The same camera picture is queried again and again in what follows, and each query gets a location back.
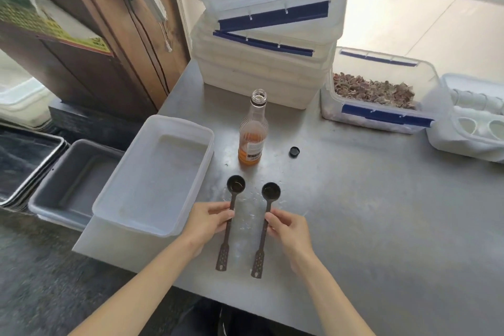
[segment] dried rose petals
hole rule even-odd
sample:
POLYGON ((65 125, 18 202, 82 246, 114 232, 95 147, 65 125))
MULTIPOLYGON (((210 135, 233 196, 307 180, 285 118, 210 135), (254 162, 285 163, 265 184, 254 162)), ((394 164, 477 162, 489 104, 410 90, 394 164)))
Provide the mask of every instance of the dried rose petals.
POLYGON ((366 81, 362 76, 344 73, 335 73, 333 80, 334 91, 341 97, 391 105, 396 108, 415 109, 413 87, 405 83, 394 85, 388 81, 366 81))

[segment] orange liquid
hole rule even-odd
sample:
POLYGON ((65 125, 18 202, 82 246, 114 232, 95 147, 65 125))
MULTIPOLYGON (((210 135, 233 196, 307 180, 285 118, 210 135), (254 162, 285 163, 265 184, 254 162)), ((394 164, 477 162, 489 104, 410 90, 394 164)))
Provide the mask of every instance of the orange liquid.
POLYGON ((252 165, 259 163, 259 161, 261 160, 261 157, 262 157, 262 153, 259 156, 259 158, 256 160, 253 160, 253 161, 247 160, 247 151, 246 151, 247 144, 249 142, 250 143, 259 143, 259 142, 263 141, 264 138, 265 138, 265 136, 262 134, 259 134, 259 133, 245 133, 242 136, 240 136, 240 147, 238 149, 238 160, 242 164, 247 165, 247 166, 252 166, 252 165))

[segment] bottle label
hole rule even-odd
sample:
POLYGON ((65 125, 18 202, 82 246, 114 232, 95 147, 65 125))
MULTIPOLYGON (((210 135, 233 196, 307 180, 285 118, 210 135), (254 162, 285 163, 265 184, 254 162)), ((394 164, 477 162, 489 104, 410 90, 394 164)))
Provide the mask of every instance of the bottle label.
POLYGON ((261 142, 249 142, 247 144, 247 161, 255 161, 263 153, 264 141, 261 142))

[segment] hand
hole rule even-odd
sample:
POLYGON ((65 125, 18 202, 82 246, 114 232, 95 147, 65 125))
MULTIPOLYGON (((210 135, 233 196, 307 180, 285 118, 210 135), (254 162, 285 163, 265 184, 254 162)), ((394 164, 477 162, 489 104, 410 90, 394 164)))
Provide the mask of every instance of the hand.
POLYGON ((186 226, 180 237, 187 239, 198 256, 205 243, 214 234, 225 230, 226 222, 234 217, 230 202, 197 202, 189 213, 186 226))
POLYGON ((317 258, 306 219, 277 208, 267 212, 265 219, 268 222, 268 234, 282 242, 292 269, 302 275, 306 263, 317 258))

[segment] brown measuring spoon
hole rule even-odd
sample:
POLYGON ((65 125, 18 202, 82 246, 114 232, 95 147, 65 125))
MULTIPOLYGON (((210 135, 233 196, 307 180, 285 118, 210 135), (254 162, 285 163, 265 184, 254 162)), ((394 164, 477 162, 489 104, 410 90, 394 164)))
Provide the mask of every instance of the brown measuring spoon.
MULTIPOLYGON (((236 196, 245 190, 245 180, 241 176, 232 176, 227 180, 227 189, 231 193, 231 206, 230 210, 234 210, 234 203, 236 201, 236 196)), ((230 219, 226 223, 226 233, 224 235, 224 241, 222 242, 221 249, 219 251, 219 257, 217 258, 217 265, 215 269, 217 271, 225 271, 227 269, 227 257, 229 255, 229 233, 231 232, 231 221, 230 219)))
MULTIPOLYGON (((278 186, 274 182, 268 182, 266 185, 262 187, 262 196, 266 199, 268 205, 266 206, 266 212, 271 211, 271 204, 280 198, 280 186, 278 186)), ((263 275, 263 266, 264 263, 264 241, 266 240, 266 231, 268 230, 268 222, 266 219, 264 220, 264 224, 262 225, 262 234, 261 234, 261 243, 259 244, 259 250, 255 253, 254 266, 252 267, 252 277, 256 279, 260 279, 263 275)))

